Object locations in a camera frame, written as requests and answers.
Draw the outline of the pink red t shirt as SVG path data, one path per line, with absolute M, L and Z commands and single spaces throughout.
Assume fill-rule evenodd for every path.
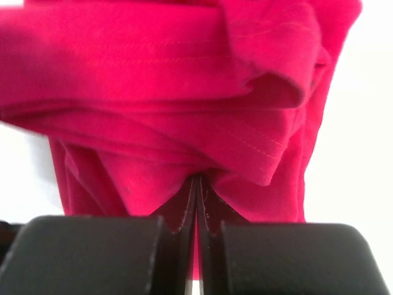
M 1 9 L 1 120 L 49 138 L 64 212 L 148 215 L 197 173 L 303 222 L 360 1 L 26 1 Z

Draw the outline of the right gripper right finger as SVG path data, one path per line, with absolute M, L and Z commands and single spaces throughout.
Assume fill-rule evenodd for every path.
M 369 244 L 346 224 L 249 222 L 205 177 L 196 188 L 201 294 L 388 294 Z

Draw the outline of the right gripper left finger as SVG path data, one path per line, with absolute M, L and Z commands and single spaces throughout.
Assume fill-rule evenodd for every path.
M 145 217 L 1 223 L 2 294 L 191 294 L 196 184 Z

